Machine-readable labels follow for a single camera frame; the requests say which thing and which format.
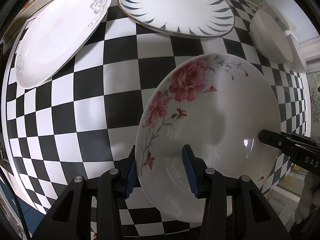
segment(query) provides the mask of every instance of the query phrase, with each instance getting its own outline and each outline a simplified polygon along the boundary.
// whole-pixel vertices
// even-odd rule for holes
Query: pink peony print
[[[174,100],[193,101],[198,97],[198,92],[202,91],[208,83],[205,71],[208,68],[207,58],[193,60],[172,75],[169,92],[174,93]]]
[[[167,114],[167,110],[164,107],[168,103],[168,95],[163,95],[161,91],[158,91],[148,108],[146,122],[144,123],[143,127],[150,126],[151,128],[154,128],[156,126],[158,118],[164,117]]]

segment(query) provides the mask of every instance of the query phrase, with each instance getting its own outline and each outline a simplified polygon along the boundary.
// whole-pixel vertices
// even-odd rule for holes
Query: blue leaf pattern plate
[[[232,31],[235,18],[225,0],[117,0],[122,11],[152,30],[189,38]]]

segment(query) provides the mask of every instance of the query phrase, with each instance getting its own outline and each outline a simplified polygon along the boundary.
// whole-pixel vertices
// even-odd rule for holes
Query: silver flower design
[[[94,2],[90,5],[90,8],[94,9],[95,14],[98,14],[105,8],[107,1],[108,0],[94,0]]]

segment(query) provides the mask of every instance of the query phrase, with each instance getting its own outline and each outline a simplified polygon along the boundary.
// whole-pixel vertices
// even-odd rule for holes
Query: floral plate
[[[86,43],[111,0],[54,0],[33,21],[17,49],[17,83],[31,89],[54,75]]]
[[[280,133],[280,114],[259,70],[233,55],[194,57],[167,75],[143,112],[135,146],[141,187],[166,215],[201,222],[204,199],[191,193],[182,147],[224,176],[246,174],[262,187],[278,151],[259,142],[262,129]]]

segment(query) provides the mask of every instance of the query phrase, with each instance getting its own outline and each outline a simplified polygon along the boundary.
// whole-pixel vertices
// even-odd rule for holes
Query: plate rim
[[[232,12],[232,15],[233,15],[233,26],[231,27],[231,29],[224,33],[224,34],[220,34],[220,35],[217,35],[217,36],[202,36],[202,35],[192,35],[192,34],[185,34],[185,33],[177,33],[177,32],[174,32],[174,31],[169,31],[169,30],[164,30],[164,29],[160,29],[160,28],[157,28],[157,27],[153,27],[149,24],[146,24],[144,22],[141,22],[139,20],[137,20],[136,18],[132,17],[132,15],[130,15],[129,13],[127,13],[123,8],[122,6],[120,5],[120,2],[119,0],[117,0],[117,5],[119,6],[120,10],[127,16],[129,17],[130,19],[132,19],[134,22],[136,22],[137,24],[139,25],[142,25],[143,27],[146,27],[150,30],[153,30],[153,31],[157,31],[159,33],[169,33],[169,34],[172,34],[173,36],[177,36],[177,37],[181,37],[181,38],[193,38],[193,39],[213,39],[213,38],[219,38],[219,37],[223,37],[229,33],[231,33],[233,31],[233,29],[235,28],[235,25],[236,25],[236,17],[235,17],[235,14],[233,13],[233,10],[231,9],[231,6],[228,4],[228,6],[230,7],[231,9],[231,12]]]

